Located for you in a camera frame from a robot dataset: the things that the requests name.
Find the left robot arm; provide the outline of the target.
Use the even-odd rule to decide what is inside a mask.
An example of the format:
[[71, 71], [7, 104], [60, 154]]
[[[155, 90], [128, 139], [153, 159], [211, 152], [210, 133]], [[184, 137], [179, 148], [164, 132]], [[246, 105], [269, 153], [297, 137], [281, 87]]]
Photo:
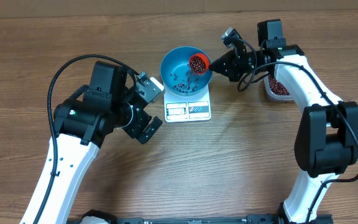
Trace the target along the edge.
[[163, 92], [163, 85], [145, 72], [97, 61], [89, 84], [48, 109], [48, 153], [21, 223], [66, 223], [105, 137], [122, 129], [130, 138], [147, 143], [162, 121], [144, 108]]

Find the red measuring scoop blue handle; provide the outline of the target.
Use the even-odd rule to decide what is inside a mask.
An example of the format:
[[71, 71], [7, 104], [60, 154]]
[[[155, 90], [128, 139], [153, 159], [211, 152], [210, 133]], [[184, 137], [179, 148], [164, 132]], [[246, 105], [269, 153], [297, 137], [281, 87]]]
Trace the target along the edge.
[[209, 69], [209, 58], [203, 53], [196, 53], [189, 59], [189, 67], [196, 75], [203, 75]]

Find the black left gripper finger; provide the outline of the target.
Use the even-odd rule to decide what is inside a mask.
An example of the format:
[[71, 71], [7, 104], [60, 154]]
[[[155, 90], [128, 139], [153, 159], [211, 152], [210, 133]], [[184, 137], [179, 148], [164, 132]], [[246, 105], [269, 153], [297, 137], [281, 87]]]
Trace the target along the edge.
[[152, 136], [157, 132], [158, 128], [161, 127], [163, 121], [157, 116], [145, 127], [145, 129], [137, 136], [137, 140], [141, 144], [146, 144]]
[[147, 105], [154, 100], [153, 90], [136, 89], [135, 103], [138, 105]]

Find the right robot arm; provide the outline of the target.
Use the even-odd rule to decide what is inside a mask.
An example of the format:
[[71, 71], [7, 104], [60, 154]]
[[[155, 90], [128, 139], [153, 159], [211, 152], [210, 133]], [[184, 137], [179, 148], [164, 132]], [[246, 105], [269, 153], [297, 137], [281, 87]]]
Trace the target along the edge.
[[323, 84], [304, 51], [287, 44], [281, 20], [258, 23], [257, 35], [259, 50], [228, 28], [221, 37], [228, 52], [209, 69], [237, 82], [239, 91], [267, 76], [287, 89], [302, 113], [294, 144], [300, 170], [276, 214], [248, 215], [246, 222], [332, 223], [332, 216], [316, 212], [329, 186], [344, 182], [342, 174], [358, 163], [358, 104]]

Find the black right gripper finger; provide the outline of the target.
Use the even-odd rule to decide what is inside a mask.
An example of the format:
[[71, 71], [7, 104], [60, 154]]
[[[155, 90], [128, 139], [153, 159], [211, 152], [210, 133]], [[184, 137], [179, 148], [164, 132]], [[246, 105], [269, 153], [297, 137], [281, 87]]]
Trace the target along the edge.
[[233, 69], [217, 68], [214, 69], [214, 72], [221, 74], [225, 77], [228, 77], [230, 82], [238, 81], [238, 73]]
[[236, 54], [230, 50], [209, 65], [210, 70], [229, 70], [236, 63]]

